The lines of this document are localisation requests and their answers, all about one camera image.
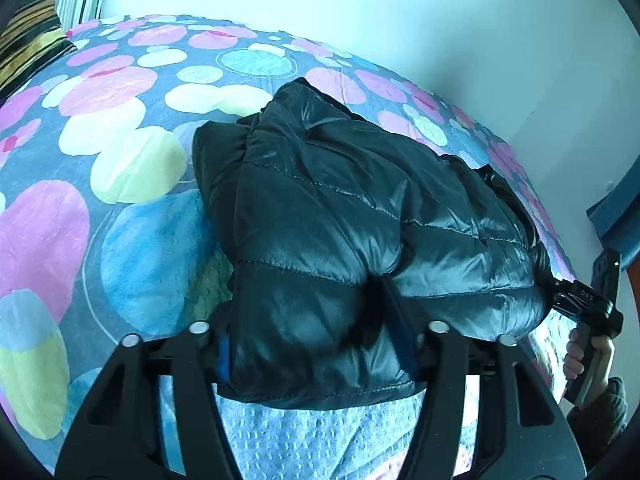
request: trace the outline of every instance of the polka dot bedspread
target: polka dot bedspread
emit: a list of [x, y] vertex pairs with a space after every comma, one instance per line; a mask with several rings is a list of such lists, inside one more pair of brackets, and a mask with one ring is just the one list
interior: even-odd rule
[[[299, 76], [390, 132], [471, 167], [491, 164], [526, 204], [556, 276], [572, 272], [505, 142], [385, 68], [319, 41], [194, 16], [91, 20], [78, 47], [0, 109], [0, 404], [51, 471], [74, 413], [116, 343], [156, 338], [230, 297], [231, 266], [191, 163], [208, 120], [257, 112]], [[528, 340], [559, 399], [569, 323]], [[458, 466], [470, 465], [478, 381], [467, 383]], [[161, 383], [168, 465], [183, 472], [171, 381]], [[218, 398], [245, 479], [392, 479], [422, 396], [312, 412]]]

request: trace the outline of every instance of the pink circle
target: pink circle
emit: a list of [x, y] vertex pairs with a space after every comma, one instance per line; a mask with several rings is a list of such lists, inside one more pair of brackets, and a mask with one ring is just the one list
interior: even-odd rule
[[71, 303], [89, 232], [89, 213], [78, 190], [42, 180], [0, 215], [0, 298], [28, 288], [60, 322]]
[[180, 41], [187, 34], [184, 25], [161, 25], [161, 27], [139, 30], [129, 38], [131, 46], [168, 45]]
[[330, 50], [325, 49], [324, 46], [320, 46], [315, 43], [311, 43], [307, 40], [293, 40], [291, 44], [298, 46], [300, 48], [304, 48], [309, 54], [313, 54], [314, 56], [321, 57], [331, 57], [334, 55]]
[[41, 86], [32, 86], [7, 99], [0, 108], [0, 132], [10, 128], [24, 117], [27, 110], [42, 94]]
[[156, 79], [156, 72], [137, 66], [85, 79], [62, 98], [58, 108], [60, 115], [90, 114], [119, 106], [149, 90]]
[[410, 137], [425, 146], [428, 146], [432, 152], [436, 152], [438, 155], [444, 155], [446, 152], [437, 144], [434, 144], [429, 139], [425, 139], [409, 121], [404, 117], [396, 115], [393, 112], [387, 112], [386, 110], [378, 113], [378, 123], [386, 131], [393, 134], [404, 135]]
[[0, 153], [9, 153], [18, 144], [18, 136], [13, 134], [0, 140]]
[[116, 30], [126, 30], [128, 28], [136, 28], [136, 27], [140, 27], [141, 25], [144, 25], [146, 23], [145, 20], [128, 20], [126, 22], [120, 22], [117, 25], [115, 25], [114, 28], [116, 28]]
[[118, 47], [118, 43], [105, 43], [98, 46], [92, 46], [86, 50], [81, 50], [77, 54], [74, 54], [66, 60], [68, 66], [80, 66], [85, 63], [89, 63], [94, 59], [98, 59], [100, 56], [104, 56], [110, 52], [113, 52]]
[[312, 68], [306, 73], [306, 80], [343, 104], [361, 105], [367, 100], [365, 93], [352, 79], [330, 68]]
[[467, 128], [473, 127], [474, 122], [471, 119], [469, 119], [469, 117], [467, 117], [466, 114], [460, 108], [458, 108], [457, 106], [451, 105], [451, 111], [458, 116], [463, 126], [466, 126]]
[[522, 178], [526, 178], [527, 174], [524, 171], [524, 168], [518, 163], [516, 160], [516, 156], [511, 149], [511, 146], [506, 142], [494, 142], [492, 141], [492, 145], [494, 146], [495, 152], [500, 156], [502, 161], [507, 165], [507, 167], [513, 171], [514, 173], [519, 174]]
[[438, 105], [436, 100], [431, 97], [431, 94], [425, 92], [410, 81], [406, 81], [404, 83], [404, 86], [406, 86], [411, 91], [411, 94], [414, 96], [415, 104], [425, 115], [427, 115], [428, 118], [437, 123], [444, 122], [442, 116], [440, 115], [440, 112], [438, 111], [440, 110], [440, 106]]
[[230, 36], [235, 36], [236, 38], [257, 38], [258, 35], [246, 28], [246, 27], [235, 27], [233, 25], [226, 25], [225, 27], [214, 27], [213, 30], [224, 32]]
[[393, 112], [387, 112], [386, 110], [379, 112], [378, 123], [386, 131], [393, 134], [411, 137], [413, 140], [419, 140], [422, 138], [422, 134], [416, 130], [409, 121]]
[[513, 178], [510, 168], [502, 161], [500, 156], [498, 156], [494, 150], [489, 148], [486, 151], [486, 154], [489, 155], [489, 160], [491, 161], [491, 165], [494, 167], [494, 170], [498, 170], [504, 178]]
[[68, 38], [72, 38], [76, 34], [80, 34], [81, 32], [84, 32], [86, 30], [91, 30], [92, 28], [95, 28], [98, 25], [100, 25], [100, 20], [98, 20], [97, 18], [94, 19], [94, 20], [89, 20], [88, 22], [85, 22], [85, 23], [80, 23], [79, 25], [76, 25], [75, 27], [71, 27], [66, 32], [66, 36]]
[[574, 282], [575, 275], [574, 273], [571, 272], [571, 270], [567, 266], [566, 262], [564, 261], [564, 258], [560, 255], [560, 253], [556, 249], [552, 249], [551, 252], [553, 253], [553, 256], [555, 256], [556, 258], [556, 264], [558, 264], [558, 268], [560, 269], [560, 274], [562, 274], [562, 277], [566, 280], [569, 280], [570, 282]]
[[194, 48], [218, 50], [229, 48], [238, 42], [238, 38], [220, 30], [206, 30], [189, 38], [189, 44]]
[[82, 77], [96, 77], [100, 75], [107, 75], [116, 70], [120, 70], [126, 66], [129, 66], [134, 62], [133, 56], [114, 56], [107, 59], [103, 59], [98, 63], [91, 65], [84, 72], [81, 73]]
[[549, 235], [553, 238], [553, 240], [558, 240], [558, 232], [554, 228], [553, 223], [551, 222], [551, 218], [549, 218], [549, 214], [546, 212], [543, 205], [540, 203], [540, 200], [534, 196], [532, 190], [529, 190], [529, 186], [523, 182], [520, 183], [520, 190], [522, 191], [524, 197], [530, 203], [530, 205], [535, 208], [542, 225], [549, 232]]
[[18, 146], [21, 146], [25, 142], [27, 142], [27, 140], [31, 139], [31, 137], [33, 137], [33, 134], [38, 131], [38, 128], [41, 124], [42, 119], [34, 119], [26, 123], [24, 126], [18, 128], [14, 133], [14, 136], [16, 137], [15, 147], [17, 148]]
[[482, 130], [480, 130], [479, 128], [478, 129], [472, 128], [471, 131], [482, 142], [484, 142], [485, 144], [489, 143], [489, 139], [487, 138], [486, 134]]
[[354, 74], [358, 76], [364, 86], [374, 94], [396, 103], [406, 102], [406, 95], [404, 92], [389, 81], [389, 79], [372, 74], [366, 70], [356, 70]]

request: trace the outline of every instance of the black puffer jacket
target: black puffer jacket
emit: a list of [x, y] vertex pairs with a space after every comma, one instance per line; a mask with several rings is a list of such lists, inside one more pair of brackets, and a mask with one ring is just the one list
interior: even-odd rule
[[329, 409], [418, 392], [367, 297], [372, 275], [485, 340], [521, 337], [548, 312], [548, 256], [503, 178], [386, 132], [304, 79], [260, 114], [201, 127], [193, 163], [235, 269], [216, 314], [230, 335], [224, 396]]

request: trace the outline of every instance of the black device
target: black device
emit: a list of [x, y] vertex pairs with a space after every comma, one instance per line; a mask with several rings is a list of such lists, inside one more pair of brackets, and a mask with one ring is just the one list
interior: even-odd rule
[[600, 367], [601, 354], [591, 338], [607, 335], [615, 338], [622, 330], [623, 315], [616, 309], [620, 281], [620, 254], [605, 249], [593, 263], [591, 287], [581, 282], [556, 282], [554, 308], [578, 323], [578, 345], [584, 351], [585, 372], [568, 381], [564, 398], [581, 408]]

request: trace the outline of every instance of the blue circle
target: blue circle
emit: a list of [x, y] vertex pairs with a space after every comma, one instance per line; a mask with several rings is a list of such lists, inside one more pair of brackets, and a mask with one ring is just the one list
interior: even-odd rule
[[29, 289], [0, 298], [0, 348], [24, 352], [44, 343], [58, 326], [40, 297]]
[[378, 70], [377, 65], [374, 65], [372, 62], [367, 61], [366, 59], [362, 59], [361, 57], [353, 56], [351, 57], [351, 60], [355, 61], [357, 64], [363, 66], [364, 68], [368, 68], [369, 70]]
[[218, 56], [218, 64], [242, 75], [252, 77], [288, 77], [295, 64], [287, 57], [280, 57], [264, 50], [232, 50]]
[[188, 323], [190, 281], [215, 243], [197, 189], [124, 208], [102, 245], [108, 303], [136, 330], [178, 332]]
[[95, 380], [100, 375], [102, 368], [93, 368], [75, 378], [75, 380], [69, 385], [66, 401], [66, 413], [62, 420], [62, 433], [68, 434], [71, 424], [78, 414], [78, 410], [84, 401], [84, 398], [89, 393], [89, 390], [94, 385]]

